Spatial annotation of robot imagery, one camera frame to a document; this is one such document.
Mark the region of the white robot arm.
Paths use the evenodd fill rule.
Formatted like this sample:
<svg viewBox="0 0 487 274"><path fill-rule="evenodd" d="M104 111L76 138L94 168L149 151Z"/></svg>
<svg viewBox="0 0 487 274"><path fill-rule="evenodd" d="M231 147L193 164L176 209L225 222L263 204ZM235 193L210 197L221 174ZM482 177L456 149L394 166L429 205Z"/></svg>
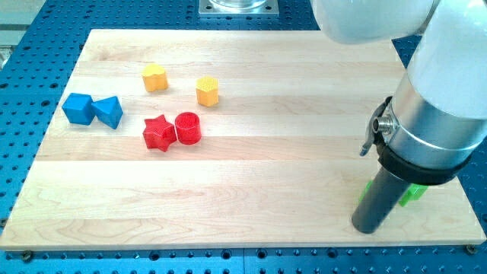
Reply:
<svg viewBox="0 0 487 274"><path fill-rule="evenodd" d="M486 136L486 3L478 0L311 3L338 43L420 34L392 98L371 117L362 152L375 146L385 183L438 185Z"/></svg>

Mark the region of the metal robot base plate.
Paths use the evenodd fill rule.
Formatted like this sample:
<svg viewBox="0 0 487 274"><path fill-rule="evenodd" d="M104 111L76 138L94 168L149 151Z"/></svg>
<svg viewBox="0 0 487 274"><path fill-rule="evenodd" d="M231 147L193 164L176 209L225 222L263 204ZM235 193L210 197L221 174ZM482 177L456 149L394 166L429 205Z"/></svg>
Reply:
<svg viewBox="0 0 487 274"><path fill-rule="evenodd" d="M199 0L199 15L203 17L236 15L278 15L277 0Z"/></svg>

